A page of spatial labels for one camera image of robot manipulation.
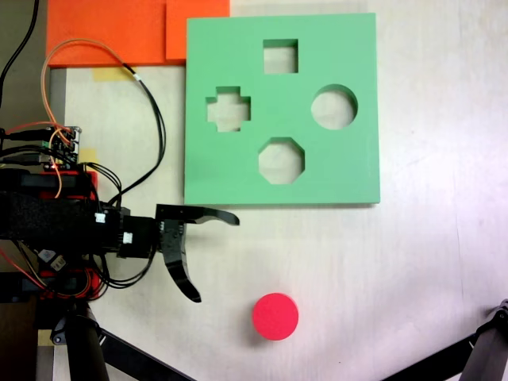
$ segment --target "red disc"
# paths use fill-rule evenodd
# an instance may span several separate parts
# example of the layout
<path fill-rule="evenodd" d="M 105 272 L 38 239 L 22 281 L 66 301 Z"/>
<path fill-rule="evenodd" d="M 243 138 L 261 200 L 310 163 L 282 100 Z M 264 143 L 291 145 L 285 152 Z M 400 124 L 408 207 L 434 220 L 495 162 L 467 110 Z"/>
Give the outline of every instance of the red disc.
<path fill-rule="evenodd" d="M 289 337 L 298 325 L 298 307 L 285 294 L 263 296 L 252 310 L 252 323 L 256 331 L 268 340 Z"/>

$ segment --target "black tripod leg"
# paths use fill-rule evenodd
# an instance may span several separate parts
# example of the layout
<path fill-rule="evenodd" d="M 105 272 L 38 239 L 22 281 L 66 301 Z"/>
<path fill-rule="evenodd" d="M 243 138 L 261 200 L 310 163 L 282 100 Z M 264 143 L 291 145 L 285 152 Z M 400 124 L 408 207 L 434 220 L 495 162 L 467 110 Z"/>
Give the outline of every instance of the black tripod leg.
<path fill-rule="evenodd" d="M 508 360 L 508 341 L 497 326 L 478 337 L 460 381 L 501 381 Z"/>
<path fill-rule="evenodd" d="M 106 362 L 134 379 L 142 381 L 195 381 L 181 371 L 177 371 L 105 330 L 102 331 L 101 346 Z"/>
<path fill-rule="evenodd" d="M 475 340 L 476 335 L 466 337 L 384 381 L 445 381 L 451 379 L 463 371 L 473 350 L 472 345 Z"/>
<path fill-rule="evenodd" d="M 97 326 L 92 321 L 70 316 L 65 339 L 72 381 L 110 381 L 98 342 Z"/>

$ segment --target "yellow tape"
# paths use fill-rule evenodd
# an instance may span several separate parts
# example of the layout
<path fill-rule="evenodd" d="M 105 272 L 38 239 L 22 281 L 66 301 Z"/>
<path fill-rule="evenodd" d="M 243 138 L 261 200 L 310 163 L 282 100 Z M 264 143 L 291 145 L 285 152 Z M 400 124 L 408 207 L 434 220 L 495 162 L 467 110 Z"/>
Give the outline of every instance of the yellow tape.
<path fill-rule="evenodd" d="M 50 329 L 39 329 L 37 331 L 37 345 L 39 347 L 52 347 L 54 346 L 53 342 L 49 338 L 51 335 Z"/>
<path fill-rule="evenodd" d="M 97 150 L 95 148 L 80 148 L 79 149 L 79 163 L 84 162 L 97 163 Z"/>
<path fill-rule="evenodd" d="M 92 76 L 95 82 L 133 81 L 133 75 L 124 67 L 93 67 Z"/>

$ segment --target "orange foam board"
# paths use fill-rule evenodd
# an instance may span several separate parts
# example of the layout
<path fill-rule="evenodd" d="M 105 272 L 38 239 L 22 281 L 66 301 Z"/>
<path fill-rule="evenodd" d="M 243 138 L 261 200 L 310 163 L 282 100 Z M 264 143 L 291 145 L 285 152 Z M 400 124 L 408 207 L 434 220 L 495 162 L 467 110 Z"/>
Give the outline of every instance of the orange foam board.
<path fill-rule="evenodd" d="M 185 64 L 187 18 L 229 17 L 229 0 L 167 0 L 166 61 Z"/>
<path fill-rule="evenodd" d="M 130 65 L 165 64 L 166 0 L 48 0 L 46 54 L 70 38 L 99 40 Z M 116 66 L 104 50 L 73 44 L 51 67 Z"/>

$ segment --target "wire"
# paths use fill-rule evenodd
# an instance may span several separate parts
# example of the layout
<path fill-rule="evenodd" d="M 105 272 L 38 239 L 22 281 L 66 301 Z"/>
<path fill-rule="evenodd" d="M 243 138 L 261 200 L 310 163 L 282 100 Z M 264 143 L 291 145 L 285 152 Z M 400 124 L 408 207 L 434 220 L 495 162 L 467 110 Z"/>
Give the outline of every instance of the wire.
<path fill-rule="evenodd" d="M 30 279 L 32 281 L 33 284 L 35 284 L 36 286 L 38 286 L 39 288 L 41 289 L 44 289 L 44 286 L 42 284 L 40 284 L 37 280 L 35 280 L 28 272 L 26 272 L 25 270 L 23 270 L 21 267 L 19 267 L 12 259 L 9 258 L 9 256 L 7 256 L 7 254 L 2 250 L 0 249 L 0 255 L 4 257 L 4 259 L 9 262 L 9 264 L 11 264 L 12 266 L 14 266 L 19 272 L 22 272 L 23 274 L 26 275 L 26 277 L 28 279 Z"/>
<path fill-rule="evenodd" d="M 160 166 L 160 163 L 162 162 L 162 160 L 164 158 L 164 153 L 166 152 L 166 125 L 164 123 L 164 119 L 163 119 L 162 113 L 160 112 L 159 106 L 157 105 L 156 100 L 153 98 L 153 95 L 150 92 L 150 90 L 144 84 L 143 80 L 139 78 L 139 76 L 136 74 L 136 72 L 127 63 L 124 63 L 124 67 L 127 68 L 127 70 L 129 70 L 131 72 L 131 74 L 135 75 L 134 78 L 137 79 L 137 81 L 140 83 L 141 87 L 143 88 L 144 92 L 146 93 L 148 100 L 150 101 L 150 104 L 152 105 L 153 112 L 156 115 L 157 132 L 159 134 L 159 155 L 157 157 L 156 165 L 152 169 L 150 169 L 145 175 L 141 176 L 133 184 L 126 187 L 122 192 L 119 192 L 115 197 L 110 199 L 108 201 L 108 204 L 110 204 L 110 205 L 112 205 L 115 201 L 117 201 L 123 194 L 132 190 L 134 187 L 137 187 L 142 182 L 144 182 L 148 177 L 150 177 L 150 175 Z"/>
<path fill-rule="evenodd" d="M 121 180 L 109 168 L 106 168 L 103 165 L 97 164 L 97 163 L 85 162 L 85 163 L 80 163 L 80 164 L 83 165 L 84 167 L 89 167 L 89 168 L 93 169 L 94 171 L 100 173 L 101 175 L 105 176 L 117 188 L 118 193 L 121 194 Z M 120 198 L 117 199 L 117 208 L 118 209 L 121 208 L 121 196 L 120 196 Z"/>
<path fill-rule="evenodd" d="M 46 109 L 46 113 L 48 114 L 49 119 L 54 122 L 56 122 L 55 114 L 52 112 L 51 107 L 49 106 L 48 96 L 46 94 L 46 72 L 48 71 L 49 61 L 61 48 L 76 43 L 84 43 L 99 46 L 100 48 L 106 50 L 114 58 L 116 58 L 118 62 L 124 64 L 123 59 L 112 48 L 97 40 L 92 40 L 89 38 L 72 38 L 70 40 L 60 42 L 57 46 L 55 46 L 46 57 L 46 60 L 44 61 L 44 64 L 42 66 L 42 72 L 40 73 L 40 90 L 42 93 L 42 102 L 44 103 L 44 108 Z"/>
<path fill-rule="evenodd" d="M 108 269 L 108 265 L 107 265 L 107 261 L 106 261 L 106 256 L 104 254 L 99 255 L 99 258 L 101 259 L 103 271 L 101 271 L 101 269 L 99 268 L 99 266 L 97 265 L 97 263 L 93 259 L 93 256 L 90 256 L 90 263 L 91 263 L 91 265 L 93 267 L 95 267 L 95 271 L 97 272 L 97 274 L 99 275 L 101 280 L 107 286 L 109 286 L 111 288 L 114 288 L 114 289 L 118 289 L 118 290 L 124 290 L 125 288 L 129 288 L 129 287 L 134 286 L 136 283 L 138 283 L 140 280 L 142 280 L 144 278 L 144 276 L 148 273 L 148 270 L 152 266 L 155 254 L 156 254 L 156 248 L 154 248 L 152 250 L 152 252 L 150 253 L 150 256 L 148 258 L 148 263 L 143 268 L 143 270 L 141 270 L 135 276 L 132 276 L 132 277 L 130 277 L 128 279 L 123 279 L 123 280 L 112 279 L 110 277 L 110 271 Z"/>
<path fill-rule="evenodd" d="M 55 123 L 54 121 L 35 121 L 32 123 L 25 123 L 24 125 L 17 125 L 16 127 L 13 127 L 12 129 L 8 129 L 6 133 L 11 134 L 14 131 L 18 131 L 19 129 L 26 129 L 27 127 L 33 127 L 34 125 L 50 125 L 51 127 L 54 127 L 55 129 L 63 129 L 67 131 L 68 133 L 71 131 L 68 127 L 65 127 L 64 125 L 59 125 L 58 123 Z M 70 144 L 71 142 L 61 133 L 60 139 L 62 139 L 65 144 Z"/>
<path fill-rule="evenodd" d="M 123 194 L 127 193 L 128 191 L 132 190 L 133 188 L 137 187 L 142 182 L 144 182 L 160 166 L 160 163 L 164 158 L 164 153 L 166 152 L 166 125 L 164 124 L 164 119 L 162 117 L 162 113 L 160 112 L 156 100 L 153 98 L 152 93 L 144 84 L 144 82 L 141 80 L 140 76 L 134 71 L 134 69 L 132 69 L 112 48 L 110 48 L 106 44 L 103 44 L 100 41 L 88 38 L 73 38 L 59 43 L 50 51 L 50 53 L 46 57 L 46 60 L 44 61 L 42 71 L 40 73 L 40 90 L 42 93 L 42 102 L 44 103 L 44 108 L 46 109 L 46 113 L 48 114 L 49 119 L 51 121 L 56 122 L 55 114 L 51 110 L 48 95 L 46 93 L 46 72 L 48 71 L 49 61 L 61 48 L 78 43 L 90 44 L 103 48 L 109 54 L 111 54 L 121 65 L 123 65 L 132 74 L 133 78 L 140 84 L 141 88 L 146 93 L 148 100 L 150 101 L 150 104 L 152 106 L 153 112 L 156 116 L 157 132 L 159 134 L 159 155 L 157 157 L 156 165 L 152 169 L 150 169 L 145 175 L 141 176 L 133 184 L 126 187 L 124 190 L 120 190 L 118 194 L 114 196 L 112 199 L 110 199 L 108 202 L 108 204 L 110 205 L 113 205 L 115 202 L 117 202 L 117 205 L 120 205 L 121 196 Z"/>
<path fill-rule="evenodd" d="M 67 158 L 65 155 L 62 155 L 61 153 L 51 150 L 49 148 L 40 147 L 37 145 L 23 145 L 20 147 L 12 147 L 4 149 L 2 152 L 0 152 L 0 157 L 3 156 L 10 156 L 17 154 L 19 152 L 39 152 L 48 156 L 53 156 L 56 159 L 62 160 L 64 163 L 70 164 L 71 169 L 77 171 L 80 175 L 86 176 L 87 180 L 90 182 L 90 190 L 92 194 L 95 197 L 95 200 L 97 202 L 97 210 L 99 213 L 102 213 L 102 205 L 98 197 L 97 189 L 95 188 L 94 183 L 92 182 L 90 176 L 87 175 L 87 173 L 82 169 L 81 166 L 78 164 L 72 162 L 69 158 Z"/>
<path fill-rule="evenodd" d="M 14 54 L 10 57 L 9 61 L 7 61 L 7 64 L 2 70 L 2 74 L 0 75 L 0 108 L 2 108 L 2 96 L 3 96 L 3 83 L 6 79 L 7 72 L 9 71 L 10 67 L 16 60 L 16 58 L 20 55 L 21 51 L 25 48 L 26 43 L 29 42 L 30 37 L 32 36 L 33 29 L 35 28 L 35 24 L 37 22 L 37 14 L 39 13 L 39 0 L 35 0 L 33 3 L 33 14 L 32 14 L 32 20 L 30 22 L 29 30 L 27 31 L 25 38 L 20 43 L 19 47 L 16 49 Z"/>
<path fill-rule="evenodd" d="M 52 149 L 53 139 L 59 131 L 60 131 L 60 129 L 58 127 L 56 127 L 55 132 L 49 138 L 49 149 Z M 55 170 L 56 176 L 58 177 L 58 192 L 56 192 L 56 196 L 55 196 L 55 198 L 58 198 L 60 196 L 60 193 L 62 193 L 62 176 L 60 175 L 60 171 L 58 170 L 58 165 L 56 164 L 55 158 L 53 156 L 50 156 L 49 159 L 51 160 L 53 169 Z"/>
<path fill-rule="evenodd" d="M 85 285 L 85 287 L 75 293 L 75 294 L 65 294 L 65 293 L 62 293 L 62 292 L 59 292 L 55 289 L 53 289 L 52 287 L 50 287 L 38 274 L 37 274 L 37 271 L 35 270 L 35 267 L 33 266 L 32 262 L 30 261 L 30 258 L 28 256 L 28 254 L 26 253 L 26 251 L 23 249 L 23 247 L 21 246 L 21 243 L 20 242 L 17 242 L 17 241 L 12 241 L 13 244 L 16 246 L 17 250 L 21 253 L 21 255 L 23 256 L 27 266 L 29 267 L 30 271 L 32 272 L 32 275 L 37 278 L 37 280 L 39 281 L 39 283 L 44 287 L 44 289 L 47 291 L 47 292 L 52 292 L 53 294 L 56 294 L 57 297 L 59 298 L 70 298 L 70 297 L 80 297 L 80 296 L 84 296 L 87 294 L 88 291 L 90 291 L 90 288 L 91 288 L 91 277 L 90 277 L 90 273 L 88 272 L 87 269 L 85 269 L 85 273 L 87 275 L 87 284 Z"/>

